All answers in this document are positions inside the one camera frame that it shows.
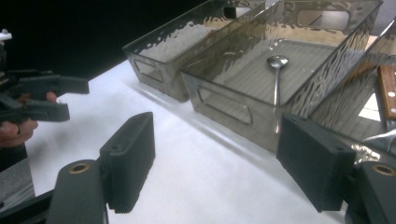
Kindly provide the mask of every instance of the dark background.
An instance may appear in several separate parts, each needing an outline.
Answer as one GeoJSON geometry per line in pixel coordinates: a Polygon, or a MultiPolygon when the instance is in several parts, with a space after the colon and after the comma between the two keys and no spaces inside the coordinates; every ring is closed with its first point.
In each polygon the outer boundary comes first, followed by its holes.
{"type": "MultiPolygon", "coordinates": [[[[205,0],[13,0],[2,2],[0,29],[8,69],[53,70],[65,76],[96,77],[126,60],[121,48],[205,0]]],[[[267,6],[276,0],[267,0],[267,6]]],[[[379,35],[396,13],[385,0],[375,23],[379,35]]]]}

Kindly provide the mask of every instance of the brown knife handle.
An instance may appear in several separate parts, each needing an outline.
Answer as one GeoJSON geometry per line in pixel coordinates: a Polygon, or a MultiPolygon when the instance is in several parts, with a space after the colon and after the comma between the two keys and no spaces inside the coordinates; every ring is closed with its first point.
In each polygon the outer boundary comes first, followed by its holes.
{"type": "Polygon", "coordinates": [[[378,68],[379,85],[386,119],[396,119],[396,74],[391,64],[378,68]]]}

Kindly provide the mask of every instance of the white tabletop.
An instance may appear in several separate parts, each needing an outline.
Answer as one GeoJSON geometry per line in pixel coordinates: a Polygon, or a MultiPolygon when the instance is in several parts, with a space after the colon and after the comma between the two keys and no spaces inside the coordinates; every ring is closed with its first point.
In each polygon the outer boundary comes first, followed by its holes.
{"type": "Polygon", "coordinates": [[[26,143],[36,195],[54,188],[66,164],[96,160],[128,118],[151,111],[156,159],[134,210],[109,211],[110,223],[344,223],[345,212],[318,213],[273,153],[139,83],[128,62],[90,90],[60,97],[71,119],[39,122],[26,143]]]}

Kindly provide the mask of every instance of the metal spoon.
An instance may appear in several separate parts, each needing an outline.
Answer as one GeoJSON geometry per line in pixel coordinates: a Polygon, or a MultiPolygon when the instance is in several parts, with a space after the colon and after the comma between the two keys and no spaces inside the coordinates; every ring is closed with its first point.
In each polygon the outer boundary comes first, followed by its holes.
{"type": "Polygon", "coordinates": [[[276,116],[276,124],[274,131],[275,133],[279,133],[280,129],[280,115],[278,111],[278,107],[280,104],[280,90],[279,90],[279,73],[280,73],[280,68],[286,65],[289,62],[289,58],[284,56],[284,55],[275,55],[272,57],[269,57],[267,59],[267,62],[275,68],[275,91],[274,91],[274,114],[276,116]]]}

